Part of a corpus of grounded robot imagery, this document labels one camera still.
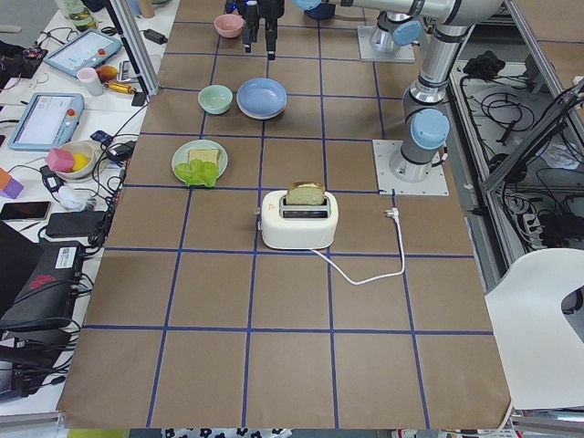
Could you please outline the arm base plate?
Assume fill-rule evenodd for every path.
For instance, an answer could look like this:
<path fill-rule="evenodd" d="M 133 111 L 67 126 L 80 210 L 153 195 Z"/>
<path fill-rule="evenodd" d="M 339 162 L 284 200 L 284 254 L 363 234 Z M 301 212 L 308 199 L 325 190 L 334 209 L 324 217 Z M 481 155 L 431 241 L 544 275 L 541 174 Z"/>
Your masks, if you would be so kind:
<path fill-rule="evenodd" d="M 411 38 L 399 38 L 397 32 L 386 32 L 377 26 L 359 26 L 357 34 L 362 61 L 415 62 Z"/>
<path fill-rule="evenodd" d="M 402 156 L 402 141 L 373 140 L 373 158 L 379 194 L 448 196 L 448 186 L 438 151 L 425 164 Z"/>

